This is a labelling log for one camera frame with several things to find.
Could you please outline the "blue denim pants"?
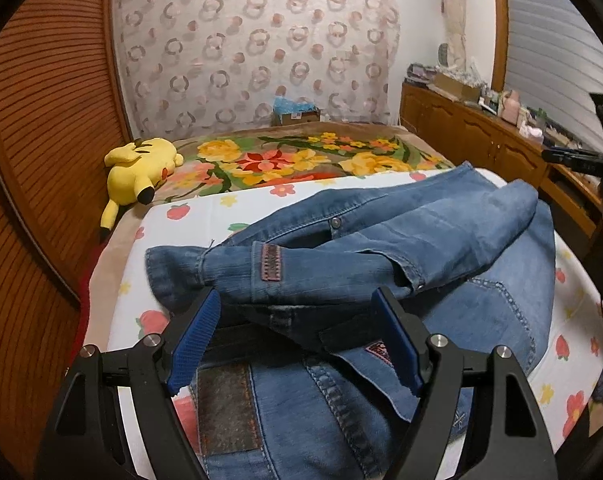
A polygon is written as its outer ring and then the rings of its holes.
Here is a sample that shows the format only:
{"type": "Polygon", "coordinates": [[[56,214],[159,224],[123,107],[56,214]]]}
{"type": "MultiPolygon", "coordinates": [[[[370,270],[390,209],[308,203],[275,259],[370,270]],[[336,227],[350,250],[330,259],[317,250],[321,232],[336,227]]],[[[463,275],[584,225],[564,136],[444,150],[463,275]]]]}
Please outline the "blue denim pants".
{"type": "Polygon", "coordinates": [[[210,478],[379,479],[417,401],[375,324],[375,290],[461,348],[508,346],[530,372],[550,333],[554,226],[531,185],[500,188],[464,164],[322,191],[214,247],[150,248],[145,266],[170,312],[206,286],[221,298],[196,375],[210,478]]]}

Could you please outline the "patterned lace curtain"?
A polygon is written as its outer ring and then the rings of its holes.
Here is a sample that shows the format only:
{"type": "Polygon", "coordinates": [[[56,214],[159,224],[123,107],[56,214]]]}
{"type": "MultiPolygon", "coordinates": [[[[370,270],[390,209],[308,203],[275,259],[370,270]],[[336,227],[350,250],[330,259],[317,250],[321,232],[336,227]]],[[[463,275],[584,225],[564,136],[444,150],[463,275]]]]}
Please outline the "patterned lace curtain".
{"type": "Polygon", "coordinates": [[[324,120],[390,118],[396,0],[113,0],[113,15],[140,136],[266,126],[277,96],[324,120]]]}

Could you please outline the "yellow pikachu plush toy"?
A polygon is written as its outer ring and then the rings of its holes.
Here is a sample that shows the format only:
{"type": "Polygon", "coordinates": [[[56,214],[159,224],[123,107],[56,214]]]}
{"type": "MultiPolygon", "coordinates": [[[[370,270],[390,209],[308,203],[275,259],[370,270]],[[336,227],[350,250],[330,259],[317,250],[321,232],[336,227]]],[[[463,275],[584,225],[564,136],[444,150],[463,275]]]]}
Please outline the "yellow pikachu plush toy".
{"type": "Polygon", "coordinates": [[[100,221],[102,235],[115,226],[119,209],[136,203],[149,205],[155,191],[183,165],[184,158],[172,142],[163,138],[138,139],[104,156],[108,171],[108,203],[100,221]]]}

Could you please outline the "floral brown bed cover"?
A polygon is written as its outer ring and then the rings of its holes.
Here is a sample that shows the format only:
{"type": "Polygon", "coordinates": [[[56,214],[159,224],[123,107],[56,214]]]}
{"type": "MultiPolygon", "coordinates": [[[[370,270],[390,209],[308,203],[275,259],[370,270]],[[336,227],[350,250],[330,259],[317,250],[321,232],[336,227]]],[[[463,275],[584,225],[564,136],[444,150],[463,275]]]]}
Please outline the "floral brown bed cover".
{"type": "Polygon", "coordinates": [[[90,275],[84,339],[130,344],[167,323],[152,298],[145,250],[210,247],[328,188],[421,181],[449,159],[403,127],[318,122],[175,144],[183,165],[149,205],[124,211],[90,275]]]}

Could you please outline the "blue item in box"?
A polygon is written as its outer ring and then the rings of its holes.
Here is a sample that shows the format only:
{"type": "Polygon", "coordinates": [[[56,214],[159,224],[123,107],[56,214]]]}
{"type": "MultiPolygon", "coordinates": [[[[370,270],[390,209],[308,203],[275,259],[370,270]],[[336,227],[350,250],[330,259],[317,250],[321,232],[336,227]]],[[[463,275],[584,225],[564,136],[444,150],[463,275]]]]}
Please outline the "blue item in box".
{"type": "Polygon", "coordinates": [[[272,125],[292,126],[318,122],[321,118],[320,110],[315,104],[307,101],[295,102],[277,96],[272,109],[272,125]]]}

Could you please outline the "cardboard box on cabinet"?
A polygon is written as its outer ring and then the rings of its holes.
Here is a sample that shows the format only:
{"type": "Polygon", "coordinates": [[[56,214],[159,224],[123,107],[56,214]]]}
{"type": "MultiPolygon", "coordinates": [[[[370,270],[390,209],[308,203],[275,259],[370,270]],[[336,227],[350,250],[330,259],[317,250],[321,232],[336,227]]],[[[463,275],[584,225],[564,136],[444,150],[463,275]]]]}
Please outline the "cardboard box on cabinet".
{"type": "Polygon", "coordinates": [[[463,84],[443,73],[436,73],[428,88],[451,101],[477,103],[480,97],[480,88],[463,84]]]}

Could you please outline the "grey window shutter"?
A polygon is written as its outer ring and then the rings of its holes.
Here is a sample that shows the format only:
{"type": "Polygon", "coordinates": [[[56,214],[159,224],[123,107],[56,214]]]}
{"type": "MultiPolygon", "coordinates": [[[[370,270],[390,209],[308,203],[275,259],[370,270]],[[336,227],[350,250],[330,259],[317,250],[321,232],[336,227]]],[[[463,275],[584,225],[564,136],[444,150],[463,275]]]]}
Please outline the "grey window shutter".
{"type": "Polygon", "coordinates": [[[603,152],[603,130],[590,96],[603,94],[603,44],[569,0],[507,0],[505,85],[531,110],[581,144],[603,152]]]}

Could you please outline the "wooden sideboard cabinet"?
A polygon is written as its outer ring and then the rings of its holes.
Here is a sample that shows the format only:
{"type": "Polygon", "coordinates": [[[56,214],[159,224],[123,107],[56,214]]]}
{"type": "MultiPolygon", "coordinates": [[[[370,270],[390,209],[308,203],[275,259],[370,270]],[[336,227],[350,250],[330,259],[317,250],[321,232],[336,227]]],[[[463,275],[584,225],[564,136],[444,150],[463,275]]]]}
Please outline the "wooden sideboard cabinet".
{"type": "Polygon", "coordinates": [[[507,122],[408,82],[402,85],[399,118],[451,162],[470,162],[507,181],[525,180],[548,195],[586,237],[602,232],[599,196],[571,170],[545,162],[543,147],[507,122]]]}

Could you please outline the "pink bottle on cabinet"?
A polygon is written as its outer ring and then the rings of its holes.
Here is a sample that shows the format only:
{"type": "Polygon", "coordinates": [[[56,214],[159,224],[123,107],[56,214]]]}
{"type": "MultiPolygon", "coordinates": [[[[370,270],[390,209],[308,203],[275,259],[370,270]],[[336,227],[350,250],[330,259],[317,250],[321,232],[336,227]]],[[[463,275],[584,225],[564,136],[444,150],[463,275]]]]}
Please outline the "pink bottle on cabinet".
{"type": "Polygon", "coordinates": [[[516,90],[504,91],[501,98],[502,112],[501,118],[511,125],[517,125],[521,102],[519,102],[519,93],[516,90]]]}

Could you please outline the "wooden louvered closet door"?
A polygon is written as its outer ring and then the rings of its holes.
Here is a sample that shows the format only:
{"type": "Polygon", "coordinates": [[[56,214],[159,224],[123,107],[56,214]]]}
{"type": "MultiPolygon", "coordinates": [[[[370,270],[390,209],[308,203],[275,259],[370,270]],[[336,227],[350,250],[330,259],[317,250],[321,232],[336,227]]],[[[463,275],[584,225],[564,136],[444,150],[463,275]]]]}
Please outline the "wooden louvered closet door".
{"type": "Polygon", "coordinates": [[[104,155],[130,136],[111,0],[22,0],[0,30],[0,479],[28,479],[100,242],[104,155]]]}

